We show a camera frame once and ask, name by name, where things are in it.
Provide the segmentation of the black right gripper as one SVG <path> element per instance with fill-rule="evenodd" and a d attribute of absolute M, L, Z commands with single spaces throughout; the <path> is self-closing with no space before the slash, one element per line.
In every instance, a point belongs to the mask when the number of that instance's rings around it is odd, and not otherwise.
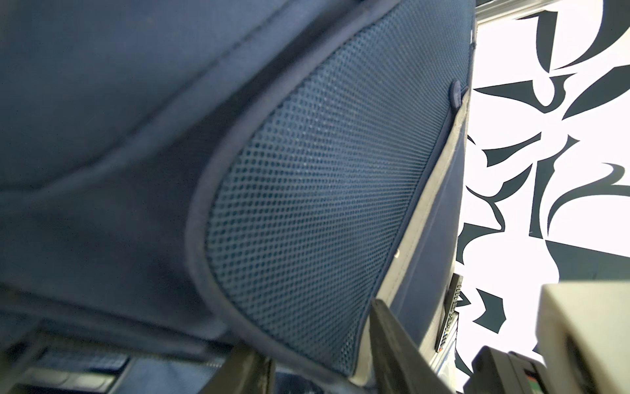
<path fill-rule="evenodd" d="M 465 394 L 551 394 L 546 366 L 513 351 L 484 346 L 472 362 Z"/>

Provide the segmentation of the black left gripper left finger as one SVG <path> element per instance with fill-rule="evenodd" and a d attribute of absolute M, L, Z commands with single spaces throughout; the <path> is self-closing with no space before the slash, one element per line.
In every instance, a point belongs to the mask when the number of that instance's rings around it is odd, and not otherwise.
<path fill-rule="evenodd" d="M 272 394 L 275 381 L 274 360 L 240 342 L 199 394 Z"/>

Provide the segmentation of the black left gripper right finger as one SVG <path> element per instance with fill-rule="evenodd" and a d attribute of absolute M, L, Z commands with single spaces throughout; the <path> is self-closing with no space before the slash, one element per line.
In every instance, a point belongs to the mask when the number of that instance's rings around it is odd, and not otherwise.
<path fill-rule="evenodd" d="M 378 393 L 448 394 L 438 375 L 420 354 L 382 300 L 373 300 L 369 336 Z"/>

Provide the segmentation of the navy blue school backpack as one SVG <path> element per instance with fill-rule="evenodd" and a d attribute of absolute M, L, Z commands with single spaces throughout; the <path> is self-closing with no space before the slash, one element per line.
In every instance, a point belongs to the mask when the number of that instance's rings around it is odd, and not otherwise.
<path fill-rule="evenodd" d="M 377 393 L 382 300 L 430 368 L 472 1 L 4 1 L 1 390 Z"/>

